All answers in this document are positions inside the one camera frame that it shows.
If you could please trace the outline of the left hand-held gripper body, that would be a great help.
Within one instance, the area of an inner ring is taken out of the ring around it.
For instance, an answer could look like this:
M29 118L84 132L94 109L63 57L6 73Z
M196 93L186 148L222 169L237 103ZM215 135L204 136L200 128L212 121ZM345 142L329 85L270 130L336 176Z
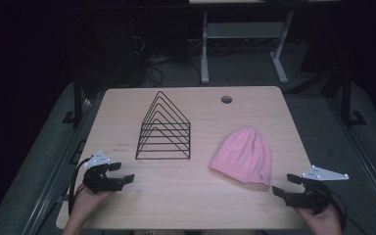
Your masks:
M83 176L83 184L93 193L97 194L99 192L113 191L106 175L110 164L111 159L102 151L92 155L90 159L84 163L86 171Z

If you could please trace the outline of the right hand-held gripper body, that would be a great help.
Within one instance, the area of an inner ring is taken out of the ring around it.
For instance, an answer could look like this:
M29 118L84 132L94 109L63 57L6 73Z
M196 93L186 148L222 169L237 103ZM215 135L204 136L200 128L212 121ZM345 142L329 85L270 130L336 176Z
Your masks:
M312 165L298 176L303 179L301 185L304 186L305 190L303 193L288 193L289 196L285 199L287 207L309 209L315 214L319 214L328 205L332 205L338 212L344 212L333 199L332 191L324 184L324 181L349 180L350 177L346 173Z

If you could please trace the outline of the pink knitted beanie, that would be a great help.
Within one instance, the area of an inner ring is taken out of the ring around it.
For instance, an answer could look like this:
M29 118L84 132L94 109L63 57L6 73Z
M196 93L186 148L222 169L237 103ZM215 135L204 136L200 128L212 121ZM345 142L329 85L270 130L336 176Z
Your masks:
M252 127L229 134L215 152L210 169L243 184L269 187L271 151L259 132Z

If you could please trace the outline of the person's left hand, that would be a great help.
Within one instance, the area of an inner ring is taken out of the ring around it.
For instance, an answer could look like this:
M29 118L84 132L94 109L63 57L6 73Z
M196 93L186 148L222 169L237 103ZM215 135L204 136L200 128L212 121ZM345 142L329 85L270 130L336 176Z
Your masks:
M76 191L68 225L82 226L85 220L112 195L113 192L93 193L81 184Z

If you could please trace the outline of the person's right hand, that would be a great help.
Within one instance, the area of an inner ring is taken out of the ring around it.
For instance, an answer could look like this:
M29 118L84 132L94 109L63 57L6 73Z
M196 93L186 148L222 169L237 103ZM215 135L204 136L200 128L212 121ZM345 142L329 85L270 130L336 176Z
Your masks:
M304 220L313 235L343 235L339 214L332 205L328 205L319 214L312 214L308 209L294 208Z

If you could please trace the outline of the black metal stand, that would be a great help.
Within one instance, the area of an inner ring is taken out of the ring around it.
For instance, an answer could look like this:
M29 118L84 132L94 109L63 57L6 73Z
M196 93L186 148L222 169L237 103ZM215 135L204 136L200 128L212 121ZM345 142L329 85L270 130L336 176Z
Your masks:
M351 108L352 101L352 78L350 72L343 73L342 96L341 96L341 120L347 128L354 125L366 125L366 120L360 113Z
M73 127L77 127L83 117L83 79L78 68L71 69L72 75L72 92L73 92L73 110L68 111L63 119L63 123L70 123Z

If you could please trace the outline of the grey metal floor rail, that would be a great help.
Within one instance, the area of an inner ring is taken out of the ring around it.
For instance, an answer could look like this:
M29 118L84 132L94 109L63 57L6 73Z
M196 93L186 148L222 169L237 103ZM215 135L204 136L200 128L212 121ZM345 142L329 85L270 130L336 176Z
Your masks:
M347 135L371 187L376 194L376 111L368 98L355 103L355 109L345 112L336 99L327 104Z
M68 193L72 171L77 165L86 142L84 139L84 124L92 104L85 98L80 106L75 107L81 113L81 119L75 121L75 112L66 113L66 124L71 125L69 135L62 143L62 149L57 153L49 176L45 178L44 188L34 204L33 211L28 217L22 235L37 235L53 209L63 203L64 197Z

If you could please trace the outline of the white metal table frame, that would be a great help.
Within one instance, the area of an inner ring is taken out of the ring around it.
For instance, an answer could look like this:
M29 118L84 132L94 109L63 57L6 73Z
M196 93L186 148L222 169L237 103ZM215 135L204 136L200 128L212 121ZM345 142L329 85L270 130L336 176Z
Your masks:
M210 39L277 39L277 48L270 53L270 60L281 83L288 78L280 61L280 56L294 16L289 11L283 22L268 23L210 23L208 13L203 13L201 82L210 82L208 62L208 42Z

